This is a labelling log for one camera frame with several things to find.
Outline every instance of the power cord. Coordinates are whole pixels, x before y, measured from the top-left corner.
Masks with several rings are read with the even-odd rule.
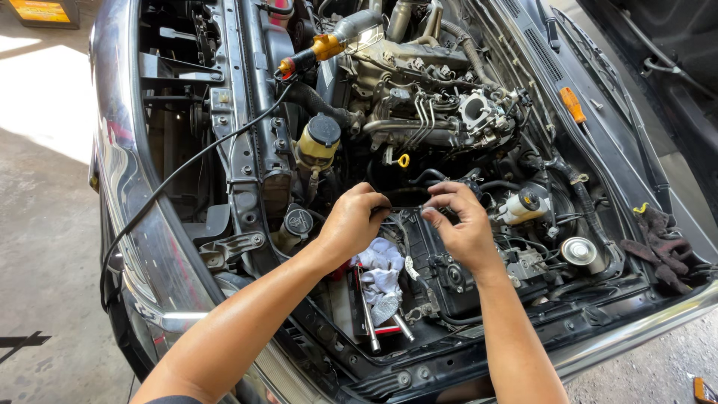
[[[161,184],[159,184],[159,186],[157,187],[157,189],[155,189],[154,192],[149,196],[149,198],[147,198],[147,202],[144,203],[144,205],[143,205],[143,206],[140,208],[140,210],[135,214],[135,216],[132,218],[132,220],[130,220],[130,221],[125,225],[125,227],[122,228],[122,230],[120,230],[119,233],[117,233],[117,236],[115,236],[115,239],[112,240],[112,242],[110,243],[110,247],[107,249],[107,252],[105,253],[105,257],[103,258],[102,264],[101,264],[101,266],[100,266],[100,271],[101,271],[101,272],[100,272],[100,299],[101,299],[101,303],[102,303],[102,309],[105,311],[105,313],[107,313],[107,310],[108,310],[108,308],[107,308],[107,303],[106,303],[106,300],[105,300],[105,285],[104,285],[104,283],[105,283],[105,274],[106,274],[106,271],[107,271],[107,270],[110,270],[112,273],[117,274],[117,275],[120,275],[120,274],[121,274],[121,271],[115,270],[114,268],[110,267],[110,266],[109,266],[109,263],[110,263],[110,257],[112,256],[112,251],[115,249],[115,247],[117,247],[117,244],[120,242],[120,240],[122,239],[122,237],[124,237],[125,235],[127,235],[127,234],[142,220],[142,218],[144,217],[144,215],[149,211],[149,209],[150,209],[150,207],[152,206],[152,204],[153,204],[153,203],[155,202],[155,200],[157,200],[157,198],[159,197],[159,194],[162,193],[162,191],[169,185],[169,183],[172,182],[172,180],[174,180],[183,170],[185,170],[187,167],[191,166],[192,163],[194,163],[194,162],[196,162],[197,160],[199,160],[203,155],[207,154],[209,151],[214,150],[215,147],[217,147],[220,143],[222,143],[222,142],[224,142],[224,141],[226,141],[226,140],[228,140],[228,139],[231,139],[232,137],[234,137],[234,136],[236,136],[236,135],[238,135],[238,134],[242,134],[242,133],[244,133],[244,132],[247,132],[247,131],[248,131],[253,125],[255,125],[257,122],[259,122],[259,121],[261,121],[262,119],[266,118],[267,115],[269,115],[274,109],[276,109],[276,107],[279,106],[279,104],[280,104],[282,101],[284,101],[284,99],[286,98],[286,96],[289,94],[289,89],[294,85],[294,83],[296,83],[296,82],[290,83],[290,84],[284,89],[284,91],[283,91],[282,94],[279,96],[279,98],[276,100],[276,102],[274,103],[274,105],[272,105],[271,107],[269,107],[269,109],[267,109],[264,113],[262,113],[261,115],[257,116],[255,119],[253,119],[252,121],[250,121],[249,123],[247,123],[246,125],[244,125],[243,127],[241,127],[240,129],[238,129],[237,131],[232,132],[232,133],[230,133],[229,135],[227,135],[227,136],[225,136],[225,137],[223,137],[223,138],[221,138],[221,139],[215,140],[214,142],[212,142],[212,144],[210,144],[209,146],[207,146],[207,147],[205,147],[204,149],[202,149],[202,151],[200,151],[199,153],[197,153],[194,157],[190,158],[185,164],[183,164],[183,165],[181,165],[179,168],[177,168],[172,174],[169,175],[169,177],[167,177],[166,180],[164,180]],[[110,299],[112,299],[112,298],[114,297],[114,295],[117,294],[117,293],[118,293],[118,290],[113,291],[113,293],[111,294],[110,298],[109,298],[107,301],[109,301]]]

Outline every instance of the forearm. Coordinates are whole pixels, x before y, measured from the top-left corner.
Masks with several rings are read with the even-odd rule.
[[[506,276],[503,263],[497,259],[491,265],[491,271],[488,268],[483,271],[491,275],[475,279],[489,372],[498,402],[568,403],[561,380]]]
[[[133,403],[190,395],[214,403],[242,378],[286,317],[340,257],[310,244],[195,324],[152,371]]]

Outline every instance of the paper label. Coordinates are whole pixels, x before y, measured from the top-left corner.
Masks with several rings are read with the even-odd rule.
[[[48,22],[70,22],[62,4],[47,1],[10,0],[22,19]]]

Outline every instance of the car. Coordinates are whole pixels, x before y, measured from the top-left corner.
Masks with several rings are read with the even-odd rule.
[[[709,27],[710,13],[579,3],[715,216],[715,47],[684,24]],[[661,35],[669,54],[651,42]],[[213,307],[316,237],[361,181],[393,205],[379,236],[405,259],[398,315],[367,330],[348,262],[223,402],[492,400],[474,280],[419,215],[440,181],[485,207],[564,382],[718,305],[718,252],[671,191],[632,94],[542,0],[106,1],[90,61],[102,306],[141,381]],[[624,248],[649,243],[639,219],[652,208],[684,246],[688,271],[671,283]]]

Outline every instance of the yellow dipstick handle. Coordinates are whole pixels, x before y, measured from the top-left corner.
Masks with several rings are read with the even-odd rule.
[[[564,100],[566,108],[569,109],[569,112],[574,117],[574,121],[577,124],[582,124],[586,122],[586,116],[583,114],[583,111],[581,111],[581,104],[579,104],[579,99],[576,98],[576,94],[574,94],[574,92],[571,91],[570,88],[563,87],[561,89],[561,98]]]
[[[407,168],[409,166],[409,155],[406,153],[402,154],[399,160],[397,160],[397,162],[399,163],[400,167]]]

